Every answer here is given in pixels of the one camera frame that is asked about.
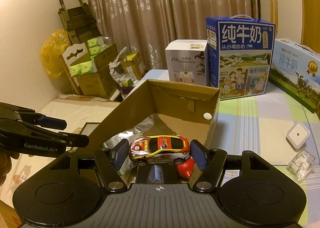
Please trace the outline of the person's left hand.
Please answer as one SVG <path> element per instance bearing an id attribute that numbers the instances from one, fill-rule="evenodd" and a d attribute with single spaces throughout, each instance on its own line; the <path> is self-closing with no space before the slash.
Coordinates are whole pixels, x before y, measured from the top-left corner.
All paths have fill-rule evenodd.
<path id="1" fill-rule="evenodd" d="M 8 151 L 3 148 L 0 150 L 0 186 L 6 180 L 7 174 L 12 168 L 12 159 L 18 159 L 20 154 L 15 151 Z"/>

